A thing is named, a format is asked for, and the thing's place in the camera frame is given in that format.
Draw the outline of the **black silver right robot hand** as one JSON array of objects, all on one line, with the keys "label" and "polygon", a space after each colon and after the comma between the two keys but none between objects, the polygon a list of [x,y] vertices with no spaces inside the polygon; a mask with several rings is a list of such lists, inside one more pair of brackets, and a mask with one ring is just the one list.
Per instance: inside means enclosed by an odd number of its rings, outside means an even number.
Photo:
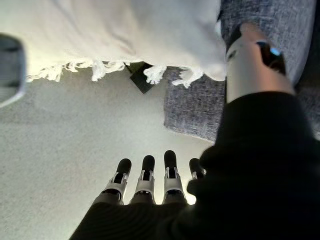
[{"label": "black silver right robot hand", "polygon": [[215,144],[188,183],[193,205],[97,202],[73,240],[317,240],[320,143],[283,55],[242,23],[227,47],[226,103]]}]

